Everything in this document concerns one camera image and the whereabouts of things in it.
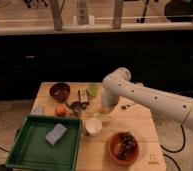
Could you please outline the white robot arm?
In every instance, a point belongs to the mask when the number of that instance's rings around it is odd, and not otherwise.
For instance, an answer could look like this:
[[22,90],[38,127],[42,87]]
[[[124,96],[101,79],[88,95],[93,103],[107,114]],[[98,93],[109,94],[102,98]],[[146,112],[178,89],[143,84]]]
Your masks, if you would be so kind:
[[103,107],[114,107],[120,97],[125,97],[193,130],[193,98],[134,84],[131,72],[124,67],[105,76],[102,87]]

